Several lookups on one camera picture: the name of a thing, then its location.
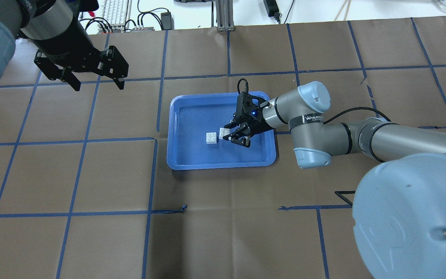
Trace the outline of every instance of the keyboard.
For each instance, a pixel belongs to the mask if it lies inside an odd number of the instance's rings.
[[[122,29],[125,21],[130,18],[132,0],[103,0],[99,11],[102,12],[99,16],[104,17],[114,29]]]

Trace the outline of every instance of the power adapter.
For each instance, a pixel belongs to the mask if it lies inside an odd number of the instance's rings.
[[[171,12],[161,13],[161,23],[163,24],[163,30],[173,30],[173,17]]]
[[[278,23],[280,23],[280,9],[276,0],[264,0],[264,6],[269,17],[274,17]]]

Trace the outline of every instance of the plastic tray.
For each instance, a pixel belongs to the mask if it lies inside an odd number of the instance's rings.
[[[250,94],[269,100],[263,92]],[[170,104],[168,154],[174,170],[269,166],[276,159],[273,130],[251,138],[249,148],[218,139],[206,144],[206,133],[220,133],[235,113],[237,93],[186,95]]]

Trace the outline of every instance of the floor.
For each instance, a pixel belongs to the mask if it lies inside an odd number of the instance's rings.
[[[0,80],[0,278],[371,278],[333,192],[356,189],[375,161],[300,170],[277,131],[269,167],[173,171],[170,101],[233,92],[243,76],[270,97],[317,80],[327,118],[372,106],[446,132],[446,17],[91,39],[126,57],[125,90],[94,74],[79,75],[80,92],[48,81],[26,41]]]

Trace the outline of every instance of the grid line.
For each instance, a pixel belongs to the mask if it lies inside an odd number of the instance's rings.
[[[106,211],[106,212],[72,212],[71,216],[111,216],[111,215],[147,215],[147,214],[176,214],[182,213],[187,208],[182,205],[179,210],[125,210],[125,211]],[[350,205],[296,205],[293,207],[281,207],[278,210],[316,210],[316,209],[345,209],[352,208]],[[26,217],[67,217],[68,212],[48,212],[48,213],[14,213],[0,214],[0,218],[26,218]]]
[[[435,68],[431,64],[430,56],[428,55],[428,52],[426,51],[426,48],[424,47],[423,41],[421,40],[421,36],[419,35],[419,32],[417,30],[416,23],[414,22],[414,18],[411,17],[410,20],[412,21],[412,27],[414,28],[414,32],[416,33],[417,40],[419,41],[419,45],[421,46],[421,49],[423,50],[424,56],[426,57],[426,60],[428,61],[428,65],[430,66],[431,73],[433,74],[433,78],[435,78],[435,82],[436,82],[436,84],[438,86],[438,90],[439,90],[439,92],[441,94],[441,97],[443,98],[443,101],[444,101],[445,106],[446,106],[445,93],[443,92],[443,88],[441,88],[441,84],[439,83],[438,76],[437,76],[437,73],[435,71]]]
[[[108,34],[107,37],[106,37],[106,42],[105,42],[105,46],[104,46],[105,49],[108,47],[109,41],[110,41],[110,34]],[[89,120],[87,122],[87,129],[85,130],[85,137],[84,137],[83,145],[82,145],[82,153],[80,154],[80,161],[78,163],[77,176],[75,178],[75,185],[73,186],[73,193],[72,193],[71,201],[70,201],[70,208],[69,208],[68,217],[67,217],[67,224],[65,226],[65,232],[64,232],[64,236],[63,236],[63,242],[62,242],[62,248],[61,248],[61,251],[60,251],[60,259],[58,260],[58,267],[57,267],[57,271],[56,271],[56,279],[60,278],[60,274],[61,274],[61,271],[62,271],[63,257],[64,257],[64,253],[65,253],[65,248],[67,246],[67,239],[68,239],[68,233],[69,233],[69,229],[70,229],[71,217],[72,217],[72,213],[73,213],[73,206],[75,205],[75,197],[76,197],[76,194],[77,194],[78,182],[80,180],[80,174],[81,174],[81,171],[82,171],[82,164],[84,162],[84,157],[85,157],[85,149],[87,148],[87,140],[89,139],[89,132],[90,132],[90,129],[91,129],[92,116],[94,115],[94,106],[96,105],[96,99],[97,99],[98,90],[99,90],[99,81],[101,81],[101,76],[97,77],[96,88],[94,90],[94,97],[92,98],[91,110],[90,110],[90,113],[89,113]]]
[[[420,126],[420,129],[446,129],[446,126]],[[291,134],[290,131],[277,131],[274,134]],[[141,138],[101,138],[88,139],[87,143],[108,143],[111,141],[152,141],[155,138],[141,137]],[[84,141],[31,141],[26,143],[0,143],[0,146],[13,145],[70,145],[73,143],[83,143]]]
[[[158,99],[158,118],[156,120],[156,132],[160,130],[161,121],[161,103],[163,102],[163,84],[165,83],[165,65],[166,65],[166,46],[168,45],[168,30],[165,31],[165,43],[163,46],[163,60],[161,62],[161,82],[160,94]]]
[[[297,59],[295,57],[295,49],[293,47],[292,32],[290,31],[290,25],[288,23],[286,24],[286,29],[288,32],[288,39],[290,40],[290,49],[292,50],[293,67],[295,69],[295,81],[297,81],[297,87],[299,87],[300,81],[299,81],[299,71],[297,69]]]
[[[362,74],[364,76],[364,79],[362,80],[362,82],[364,82],[368,78],[368,75],[366,73],[366,67],[364,67],[364,62],[362,61],[361,51],[359,51],[359,46],[358,46],[357,40],[355,38],[354,29],[352,28],[352,24],[350,23],[350,21],[347,21],[347,24],[348,24],[348,28],[350,30],[350,35],[352,35],[352,41],[354,42],[355,51],[357,53],[357,58],[359,59],[359,64],[361,65]],[[366,87],[368,88],[368,93],[369,93],[369,97],[371,98],[371,104],[373,105],[373,109],[377,109],[376,102],[375,102],[374,96],[373,96],[373,92],[367,83],[366,83]]]
[[[322,264],[324,265],[324,277],[329,279],[328,260],[326,257],[326,248],[324,246],[324,235],[322,233],[321,213],[319,208],[316,209],[317,231],[319,233],[319,241],[321,244]]]
[[[27,105],[27,110],[25,111],[25,115],[23,117],[22,125],[20,126],[20,131],[18,132],[18,136],[16,138],[16,143],[14,145],[13,152],[11,152],[11,157],[9,159],[8,167],[7,167],[7,170],[5,173],[5,178],[3,178],[3,182],[2,182],[1,188],[0,188],[0,201],[1,201],[1,197],[3,195],[3,191],[5,190],[5,186],[6,186],[6,182],[8,180],[8,175],[9,175],[9,172],[11,169],[11,165],[15,158],[16,150],[18,148],[18,143],[20,142],[20,138],[22,137],[23,128],[25,127],[25,122],[27,121],[27,117],[29,116],[30,106],[32,106],[32,102],[34,100],[34,96],[37,91],[37,84],[39,83],[39,79],[41,78],[41,75],[42,75],[42,71],[39,71],[39,74],[37,75],[36,82],[34,83],[34,90],[32,90],[32,95],[30,96],[29,104]]]
[[[184,212],[187,208],[183,205],[179,210],[151,210],[151,214],[174,214]],[[99,211],[99,212],[72,212],[74,216],[111,216],[111,215],[143,215],[148,214],[148,210],[124,210],[124,211]],[[25,217],[67,217],[67,212],[51,212],[51,213],[13,213],[0,214],[0,218],[25,218]]]
[[[149,206],[147,209],[146,233],[144,236],[144,256],[142,257],[142,279],[146,278],[147,253],[149,248],[149,233],[151,231],[151,215],[153,211],[154,179],[156,178],[156,160],[158,158],[158,141],[154,141],[153,166],[151,170],[151,187],[149,191]]]
[[[446,67],[446,64],[432,65],[433,68]],[[395,66],[395,67],[366,67],[366,71],[378,71],[378,70],[389,70],[389,69],[429,69],[428,65],[416,65],[416,66]],[[164,80],[172,79],[191,79],[191,78],[219,78],[221,76],[266,76],[273,74],[306,74],[310,72],[327,72],[327,71],[362,71],[362,68],[345,68],[345,69],[310,69],[310,70],[297,70],[297,71],[274,71],[274,72],[245,72],[240,74],[209,74],[203,76],[166,76]],[[151,78],[126,78],[125,82],[131,81],[160,81],[160,77]],[[99,81],[99,83],[112,83],[113,81],[104,80]],[[82,81],[82,84],[95,84],[97,81]],[[68,83],[42,83],[38,84],[37,87],[41,86],[61,86],[68,85]],[[34,84],[18,84],[18,85],[0,85],[0,88],[14,88],[14,87],[34,87]]]

